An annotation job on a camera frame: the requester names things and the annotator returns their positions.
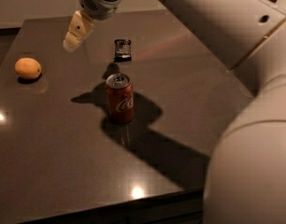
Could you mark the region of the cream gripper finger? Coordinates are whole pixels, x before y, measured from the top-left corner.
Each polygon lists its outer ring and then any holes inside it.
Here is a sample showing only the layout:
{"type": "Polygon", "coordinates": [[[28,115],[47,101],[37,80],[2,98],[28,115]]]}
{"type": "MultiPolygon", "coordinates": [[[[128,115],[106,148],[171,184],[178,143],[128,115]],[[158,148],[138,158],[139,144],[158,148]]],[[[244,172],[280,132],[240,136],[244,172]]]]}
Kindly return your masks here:
{"type": "Polygon", "coordinates": [[[63,47],[73,52],[88,38],[94,29],[93,19],[83,10],[77,10],[64,37],[63,47]]]}

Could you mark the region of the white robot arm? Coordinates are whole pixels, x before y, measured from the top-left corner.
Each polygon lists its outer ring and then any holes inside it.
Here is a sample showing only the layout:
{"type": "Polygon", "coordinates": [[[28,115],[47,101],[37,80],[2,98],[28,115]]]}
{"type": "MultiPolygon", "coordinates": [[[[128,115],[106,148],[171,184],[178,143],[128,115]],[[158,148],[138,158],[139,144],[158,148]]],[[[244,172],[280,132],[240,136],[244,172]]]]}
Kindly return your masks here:
{"type": "Polygon", "coordinates": [[[215,147],[204,224],[286,224],[286,10],[268,0],[158,0],[253,94],[215,147]]]}

